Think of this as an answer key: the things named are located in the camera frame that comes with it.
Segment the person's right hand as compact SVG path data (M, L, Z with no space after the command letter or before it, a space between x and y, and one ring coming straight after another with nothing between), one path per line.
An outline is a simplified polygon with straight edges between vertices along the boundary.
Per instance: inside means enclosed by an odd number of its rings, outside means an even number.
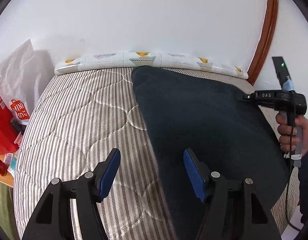
M302 128L302 140L296 135L297 129L287 125L285 118L279 113L276 115L276 121L279 124L277 131L280 134L279 142L281 143L281 150L289 152L295 150L296 146L302 144L302 156L308 152L308 119L299 115L295 119L295 125Z

